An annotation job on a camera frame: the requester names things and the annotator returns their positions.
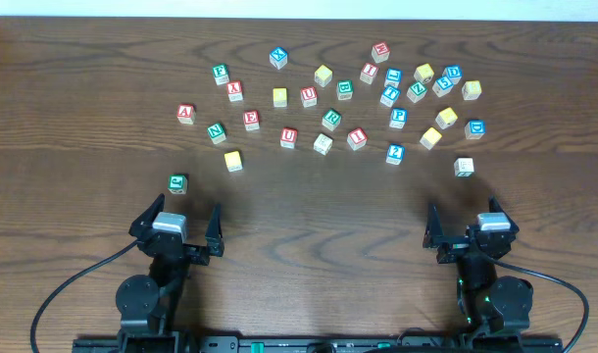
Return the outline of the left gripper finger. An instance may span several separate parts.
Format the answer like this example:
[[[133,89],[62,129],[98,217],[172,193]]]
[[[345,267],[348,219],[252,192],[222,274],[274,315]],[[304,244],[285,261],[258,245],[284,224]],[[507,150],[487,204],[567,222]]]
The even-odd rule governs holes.
[[[128,234],[143,235],[150,230],[159,213],[164,210],[165,199],[165,195],[160,193],[152,204],[131,223]]]
[[[208,252],[211,256],[222,257],[224,255],[224,237],[221,225],[221,205],[216,204],[212,217],[205,233]]]

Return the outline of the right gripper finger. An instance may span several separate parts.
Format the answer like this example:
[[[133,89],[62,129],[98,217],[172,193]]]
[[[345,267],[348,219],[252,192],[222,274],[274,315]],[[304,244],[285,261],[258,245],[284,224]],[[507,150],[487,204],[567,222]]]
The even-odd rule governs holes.
[[[512,232],[512,233],[518,233],[520,231],[520,228],[511,219],[511,217],[504,211],[504,209],[502,208],[502,206],[500,205],[499,201],[497,200],[497,198],[495,196],[491,196],[489,198],[489,200],[488,200],[488,206],[489,206],[489,213],[503,212],[509,218],[509,220],[511,222],[511,228],[509,230],[506,230],[506,231],[509,231],[509,232]]]
[[[424,232],[423,248],[438,248],[445,242],[445,235],[442,229],[436,206],[428,205],[427,222]]]

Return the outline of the green N block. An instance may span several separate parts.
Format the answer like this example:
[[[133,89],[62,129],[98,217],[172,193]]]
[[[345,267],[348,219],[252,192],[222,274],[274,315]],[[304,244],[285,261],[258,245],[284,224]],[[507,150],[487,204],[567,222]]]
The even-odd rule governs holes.
[[[226,132],[221,123],[215,123],[208,126],[207,133],[214,144],[226,141]]]

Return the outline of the red E block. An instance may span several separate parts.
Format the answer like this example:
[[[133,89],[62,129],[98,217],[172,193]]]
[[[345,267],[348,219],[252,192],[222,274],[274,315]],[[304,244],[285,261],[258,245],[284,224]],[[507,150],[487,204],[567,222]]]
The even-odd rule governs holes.
[[[257,110],[245,111],[243,113],[243,123],[247,131],[260,128],[260,115]]]

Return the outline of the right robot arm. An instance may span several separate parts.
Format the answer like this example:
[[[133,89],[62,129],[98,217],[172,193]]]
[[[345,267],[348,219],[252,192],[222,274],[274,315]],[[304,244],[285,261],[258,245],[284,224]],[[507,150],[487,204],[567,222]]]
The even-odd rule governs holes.
[[[458,305],[469,327],[455,340],[462,347],[480,347],[484,340],[518,339],[529,327],[532,285],[521,278],[498,277],[495,262],[511,251],[519,227],[495,198],[489,211],[476,217],[462,235],[444,233],[436,206],[428,206],[423,247],[437,251],[439,264],[457,266]]]

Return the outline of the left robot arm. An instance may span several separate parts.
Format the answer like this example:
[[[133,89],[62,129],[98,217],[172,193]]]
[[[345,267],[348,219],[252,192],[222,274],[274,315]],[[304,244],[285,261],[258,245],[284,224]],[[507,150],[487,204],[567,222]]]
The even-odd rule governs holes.
[[[207,266],[224,254],[221,206],[213,208],[206,243],[186,242],[187,218],[164,210],[165,196],[138,216],[129,228],[137,248],[152,259],[147,275],[127,278],[116,293],[121,313],[119,352],[196,352],[192,334],[174,328],[174,317],[189,268]]]

